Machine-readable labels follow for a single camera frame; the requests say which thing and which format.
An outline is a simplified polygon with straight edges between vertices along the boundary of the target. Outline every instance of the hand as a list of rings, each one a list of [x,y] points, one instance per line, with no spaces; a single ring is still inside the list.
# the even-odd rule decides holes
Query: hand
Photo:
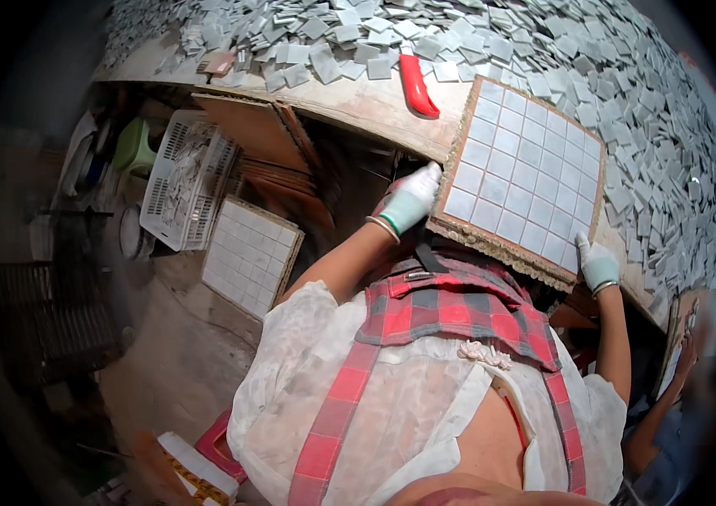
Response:
[[[678,356],[678,362],[675,365],[674,377],[684,381],[697,359],[695,339],[690,333],[686,333],[684,339],[681,340],[681,355]]]
[[[580,269],[592,291],[603,283],[619,282],[619,263],[608,248],[598,243],[589,245],[581,231],[577,232],[577,248],[580,249]]]
[[[406,177],[392,194],[389,204],[380,213],[400,236],[428,214],[440,187],[442,169],[436,162]]]

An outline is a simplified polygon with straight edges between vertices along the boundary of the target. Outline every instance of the white plastic crate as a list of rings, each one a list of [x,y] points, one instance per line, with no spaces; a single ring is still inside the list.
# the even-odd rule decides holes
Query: white plastic crate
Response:
[[[141,227],[175,251],[205,248],[236,155],[206,113],[175,111],[150,172]]]

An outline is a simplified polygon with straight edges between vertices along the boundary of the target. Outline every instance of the red utility knife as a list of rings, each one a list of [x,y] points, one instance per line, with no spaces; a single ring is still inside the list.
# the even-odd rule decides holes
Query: red utility knife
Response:
[[[428,96],[428,88],[423,82],[423,71],[419,68],[419,58],[413,55],[411,43],[406,40],[400,45],[400,73],[403,76],[405,98],[413,110],[429,117],[439,117],[436,108]]]

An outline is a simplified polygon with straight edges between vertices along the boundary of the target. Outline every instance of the green plastic stool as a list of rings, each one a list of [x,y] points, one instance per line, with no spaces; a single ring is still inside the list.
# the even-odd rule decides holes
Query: green plastic stool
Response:
[[[119,134],[113,167],[119,172],[130,172],[133,176],[146,177],[152,170],[157,156],[150,149],[147,138],[150,126],[143,118],[137,117]]]

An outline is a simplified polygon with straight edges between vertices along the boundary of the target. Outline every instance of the white work glove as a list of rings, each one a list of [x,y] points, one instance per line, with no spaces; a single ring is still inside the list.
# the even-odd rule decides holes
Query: white work glove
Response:
[[[431,210],[441,177],[442,169],[436,162],[431,162],[406,177],[394,191],[380,217],[389,222],[398,237]]]
[[[580,269],[592,292],[604,283],[619,282],[619,262],[608,248],[598,243],[589,245],[589,239],[581,231],[577,232],[577,248]]]

